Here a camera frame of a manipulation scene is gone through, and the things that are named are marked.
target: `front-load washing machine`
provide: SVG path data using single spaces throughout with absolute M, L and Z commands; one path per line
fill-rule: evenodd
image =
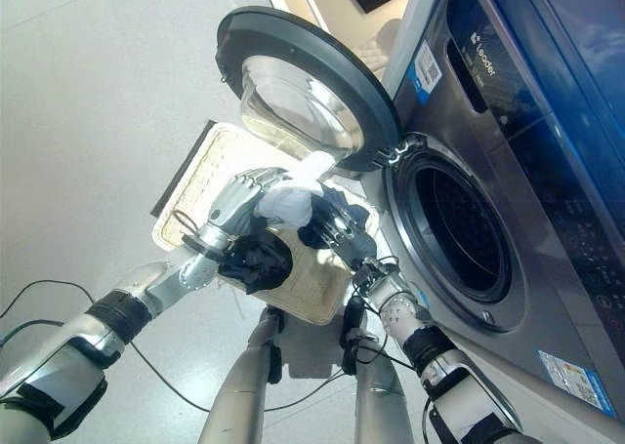
M 437 0 L 363 179 L 435 319 L 621 421 L 624 1 Z

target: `leader logo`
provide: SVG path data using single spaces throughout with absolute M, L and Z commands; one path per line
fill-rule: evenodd
M 488 72 L 489 76 L 495 76 L 497 74 L 497 72 L 495 71 L 495 69 L 492 66 L 492 61 L 490 61 L 488 59 L 488 56 L 486 55 L 486 52 L 484 51 L 484 48 L 481 44 L 481 38 L 479 37 L 479 34 L 477 34 L 476 32 L 474 32 L 471 35 L 471 43 L 476 46 L 476 53 L 478 54 L 479 59 L 481 60 L 481 62 L 484 65 L 484 68 L 486 68 L 486 71 Z

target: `floor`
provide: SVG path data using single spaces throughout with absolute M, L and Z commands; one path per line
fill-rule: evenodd
M 268 3 L 1 0 L 0 306 L 41 278 L 79 282 L 101 297 L 135 266 L 163 257 L 150 238 L 151 206 L 209 118 L 239 122 L 213 61 L 218 23 L 235 7 Z M 32 318 L 66 320 L 86 305 L 76 290 L 40 285 L 0 320 L 0 331 Z M 137 344 L 183 394 L 210 406 L 262 309 L 213 284 L 149 325 Z M 52 329 L 15 337 L 0 353 L 0 375 Z M 268 406 L 305 395 L 340 362 L 335 324 L 290 319 L 285 336 L 289 364 L 269 387 Z M 420 436 L 425 395 L 412 372 L 398 372 Z M 196 442 L 205 414 L 134 351 L 107 379 L 101 403 L 59 442 Z M 354 402 L 354 379 L 341 378 L 301 405 L 267 413 L 264 442 L 353 442 Z

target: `wire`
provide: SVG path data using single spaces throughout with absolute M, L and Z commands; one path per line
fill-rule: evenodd
M 409 369 L 410 371 L 414 371 L 415 369 L 410 366 L 408 363 L 404 363 L 403 361 L 401 361 L 400 359 L 397 359 L 393 356 L 391 356 L 390 354 L 388 354 L 387 352 L 383 351 L 382 349 L 378 349 L 378 348 L 372 348 L 370 346 L 359 346 L 358 349 L 367 349 L 369 351 L 373 351 L 374 353 L 379 353 L 380 356 L 384 356 L 385 358 L 390 359 L 391 361 L 393 361 L 394 363 L 397 363 L 400 366 L 403 366 L 404 368 Z
M 144 362 L 147 364 L 147 366 L 149 367 L 149 369 L 152 370 L 152 373 L 154 373 L 156 375 L 156 377 L 158 377 L 166 386 L 167 388 L 169 388 L 172 392 L 174 392 L 176 395 L 178 395 L 178 397 L 187 402 L 188 405 L 190 405 L 193 408 L 196 408 L 197 410 L 201 410 L 204 413 L 211 413 L 211 409 L 210 408 L 204 408 L 200 405 L 197 405 L 196 403 L 192 402 L 191 400 L 189 400 L 188 398 L 186 398 L 184 395 L 182 395 L 181 392 L 179 392 L 173 385 L 170 384 L 169 381 L 167 381 L 165 379 L 165 377 L 154 367 L 154 365 L 146 358 L 146 356 L 141 353 L 141 351 L 137 348 L 137 346 L 135 345 L 134 342 L 130 342 L 130 346 L 135 349 L 135 351 L 137 351 L 137 354 L 139 355 L 139 357 L 141 359 L 144 360 Z
M 360 343 L 362 340 L 364 340 L 364 337 L 361 337 L 360 339 L 358 339 L 358 343 Z M 380 346 L 377 350 L 375 348 L 371 348 L 373 349 L 376 353 L 373 356 L 373 358 L 369 359 L 368 361 L 362 361 L 360 359 L 358 359 L 358 344 L 356 345 L 356 356 L 355 356 L 355 360 L 360 363 L 360 364 L 371 364 L 373 361 L 375 361 L 376 359 L 378 359 L 381 355 L 382 352 L 384 351 L 384 348 L 386 348 L 387 346 L 387 342 L 389 341 L 389 334 L 384 334 L 384 341 L 382 342 L 382 346 Z
M 85 290 L 82 286 L 80 286 L 77 283 L 73 283 L 71 281 L 61 281 L 61 280 L 37 280 L 37 281 L 33 281 L 32 283 L 28 283 L 26 286 L 24 286 L 20 292 L 18 293 L 17 296 L 15 296 L 13 298 L 13 300 L 9 303 L 9 305 L 7 306 L 6 309 L 4 309 L 2 311 L 2 313 L 0 314 L 0 319 L 3 318 L 5 315 L 7 315 L 7 313 L 9 312 L 9 310 L 11 310 L 11 307 L 13 307 L 13 305 L 18 301 L 18 299 L 21 297 L 21 295 L 23 295 L 31 286 L 37 285 L 39 283 L 57 283 L 59 285 L 68 285 L 68 286 L 73 286 L 75 288 L 78 288 L 80 291 L 82 291 L 85 296 L 87 298 L 89 298 L 89 301 L 91 301 L 91 303 L 94 303 L 96 300 L 94 300 L 94 298 L 89 294 L 89 292 L 87 290 Z
M 423 406 L 423 413 L 421 415 L 421 432 L 423 433 L 423 442 L 425 444 L 430 444 L 430 440 L 428 439 L 428 431 L 426 430 L 426 425 L 428 424 L 428 408 L 432 403 L 432 399 L 428 397 L 426 400 L 426 404 Z
M 60 281 L 60 280 L 37 280 L 37 281 L 33 281 L 32 283 L 27 284 L 26 286 L 24 286 L 20 292 L 13 298 L 13 300 L 9 303 L 9 305 L 7 306 L 7 308 L 2 312 L 2 314 L 0 314 L 0 319 L 2 317 L 4 317 L 9 310 L 15 305 L 16 301 L 20 298 L 20 296 L 22 296 L 30 287 L 35 286 L 38 283 L 59 283 L 62 285 L 69 285 L 69 286 L 73 286 L 77 289 L 79 289 L 80 291 L 82 291 L 85 296 L 87 298 L 89 298 L 89 301 L 91 301 L 91 303 L 95 303 L 94 298 L 91 296 L 91 294 L 82 286 L 80 286 L 77 283 L 73 283 L 70 281 Z M 33 325 L 52 325 L 52 326 L 56 326 L 56 327 L 61 327 L 63 325 L 63 322 L 58 321 L 58 320 L 48 320 L 48 319 L 35 319 L 35 320 L 29 320 L 26 321 L 22 324 L 20 324 L 18 327 L 16 327 L 15 329 L 13 329 L 11 332 L 9 332 L 0 342 L 0 348 L 2 348 L 12 337 L 14 337 L 18 332 L 22 331 L 23 329 L 26 329 L 28 327 L 31 327 Z M 156 375 L 156 377 L 158 377 L 172 392 L 174 392 L 176 395 L 178 395 L 178 397 L 185 401 L 188 405 L 190 405 L 191 407 L 200 410 L 204 413 L 210 413 L 210 409 L 209 408 L 205 408 L 202 407 L 200 405 L 197 405 L 196 403 L 194 403 L 193 401 L 189 400 L 188 398 L 186 398 L 181 392 L 179 392 L 161 373 L 160 371 L 158 371 L 156 369 L 156 367 L 146 358 L 146 356 L 139 350 L 139 348 L 135 345 L 134 342 L 130 342 L 130 346 L 137 352 L 137 354 L 139 355 L 139 357 L 147 364 L 147 366 L 149 367 L 149 369 Z M 295 405 L 298 405 L 299 403 L 302 403 L 303 401 L 307 400 L 308 398 L 312 397 L 313 395 L 315 395 L 317 392 L 319 392 L 322 388 L 326 387 L 329 383 L 332 383 L 333 381 L 336 381 L 337 379 L 346 376 L 345 373 L 341 373 L 342 370 L 337 371 L 334 375 L 330 376 L 327 380 L 325 380 L 323 383 L 321 383 L 315 390 L 313 390 L 311 393 L 309 393 L 308 395 L 305 395 L 304 397 L 300 398 L 299 400 L 296 400 L 292 403 L 286 404 L 286 405 L 282 405 L 279 407 L 274 407 L 274 408 L 268 408 L 265 411 L 266 412 L 274 412 L 277 410 L 284 410 L 286 408 L 290 408 L 293 407 Z
M 174 210 L 172 212 L 172 217 L 176 219 L 182 226 L 184 226 L 188 231 L 191 232 L 194 236 L 199 235 L 199 227 L 195 223 L 192 217 L 187 215 L 182 210 Z
M 299 400 L 296 400 L 295 402 L 289 403 L 288 405 L 282 405 L 281 407 L 273 407 L 273 408 L 266 408 L 265 411 L 266 412 L 275 412 L 277 410 L 284 410 L 285 408 L 290 408 L 290 407 L 294 407 L 295 405 L 298 405 L 299 403 L 302 403 L 304 400 L 306 400 L 307 398 L 311 398 L 313 395 L 315 395 L 317 392 L 319 392 L 320 390 L 322 390 L 324 387 L 326 387 L 329 383 L 336 381 L 339 378 L 342 378 L 343 376 L 346 376 L 347 374 L 343 373 L 343 374 L 339 374 L 341 372 L 341 370 L 339 370 L 337 373 L 334 374 L 334 376 L 331 376 L 330 378 L 326 379 L 323 383 L 321 383 L 315 390 L 313 390 L 311 393 L 309 393 L 308 395 L 303 396 L 302 398 L 300 398 Z
M 31 327 L 33 325 L 53 325 L 55 327 L 60 327 L 63 323 L 58 321 L 58 320 L 48 320 L 48 319 L 35 319 L 35 320 L 28 320 L 27 322 L 24 322 L 23 324 L 20 324 L 18 327 L 16 327 L 15 329 L 13 329 L 11 332 L 9 332 L 7 335 L 5 335 L 2 340 L 0 340 L 0 349 L 4 347 L 5 344 L 7 344 L 7 342 L 12 339 L 15 335 L 17 335 L 19 332 L 21 332 L 23 329 Z
M 385 261 L 386 259 L 395 259 L 395 265 L 399 265 L 399 257 L 398 256 L 385 256 L 381 259 L 378 259 L 378 262 Z

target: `sticker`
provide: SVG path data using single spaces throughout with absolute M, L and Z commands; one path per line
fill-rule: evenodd
M 555 385 L 590 403 L 606 415 L 616 417 L 597 373 L 575 366 L 545 351 L 538 350 L 538 356 Z
M 442 77 L 428 41 L 423 41 L 423 44 L 417 51 L 414 62 L 408 68 L 408 77 L 417 90 L 419 102 L 425 104 L 434 86 L 437 85 Z

